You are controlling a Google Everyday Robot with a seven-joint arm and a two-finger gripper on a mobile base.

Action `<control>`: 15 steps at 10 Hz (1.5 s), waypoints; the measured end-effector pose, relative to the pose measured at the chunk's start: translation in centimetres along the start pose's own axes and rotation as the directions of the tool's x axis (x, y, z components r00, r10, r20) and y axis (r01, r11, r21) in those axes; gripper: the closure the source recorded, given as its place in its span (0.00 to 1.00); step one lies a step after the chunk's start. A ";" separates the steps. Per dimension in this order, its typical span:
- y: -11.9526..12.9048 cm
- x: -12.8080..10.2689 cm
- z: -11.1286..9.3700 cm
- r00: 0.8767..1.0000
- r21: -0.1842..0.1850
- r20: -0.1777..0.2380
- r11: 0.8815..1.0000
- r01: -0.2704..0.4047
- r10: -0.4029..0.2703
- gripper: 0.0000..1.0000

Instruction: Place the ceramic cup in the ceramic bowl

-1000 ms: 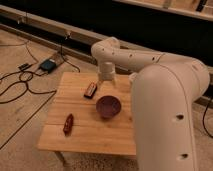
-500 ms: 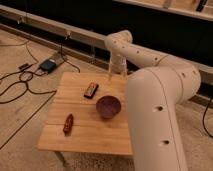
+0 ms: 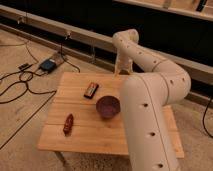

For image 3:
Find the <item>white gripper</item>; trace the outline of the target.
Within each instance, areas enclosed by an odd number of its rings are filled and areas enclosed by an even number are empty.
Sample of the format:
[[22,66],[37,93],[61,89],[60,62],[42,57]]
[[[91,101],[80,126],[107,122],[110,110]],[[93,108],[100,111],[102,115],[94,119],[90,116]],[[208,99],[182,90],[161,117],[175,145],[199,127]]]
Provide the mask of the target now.
[[115,73],[120,74],[125,71],[127,74],[133,72],[133,60],[122,53],[118,53],[116,56]]

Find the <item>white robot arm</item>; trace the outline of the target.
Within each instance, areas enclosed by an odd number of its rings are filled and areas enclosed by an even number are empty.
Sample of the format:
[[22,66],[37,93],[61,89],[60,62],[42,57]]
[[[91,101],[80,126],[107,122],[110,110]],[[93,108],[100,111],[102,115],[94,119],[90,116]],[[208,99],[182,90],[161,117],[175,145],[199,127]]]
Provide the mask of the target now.
[[132,171],[181,171],[169,136],[163,107],[187,96],[191,88],[189,74],[172,60],[138,44],[134,29],[113,35],[117,49],[115,70],[130,73],[120,90],[124,123]]

